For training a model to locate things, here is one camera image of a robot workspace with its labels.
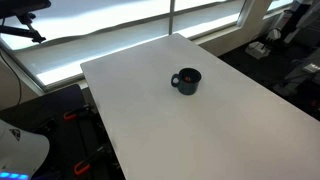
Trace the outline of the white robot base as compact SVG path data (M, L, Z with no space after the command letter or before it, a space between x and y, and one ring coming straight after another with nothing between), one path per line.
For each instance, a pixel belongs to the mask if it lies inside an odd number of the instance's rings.
M0 180L31 180L49 154L49 140L0 120Z

